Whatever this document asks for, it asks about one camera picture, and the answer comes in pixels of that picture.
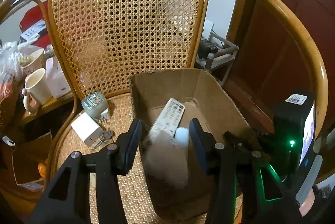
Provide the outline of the person right hand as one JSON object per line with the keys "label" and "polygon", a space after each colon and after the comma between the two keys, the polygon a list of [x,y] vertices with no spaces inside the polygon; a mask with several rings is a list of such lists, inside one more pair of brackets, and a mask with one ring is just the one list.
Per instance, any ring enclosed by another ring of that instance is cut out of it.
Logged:
{"label": "person right hand", "polygon": [[308,192],[308,195],[305,198],[304,202],[299,207],[299,211],[303,217],[311,210],[311,208],[313,207],[314,201],[315,201],[315,195],[314,195],[313,189],[311,189]]}

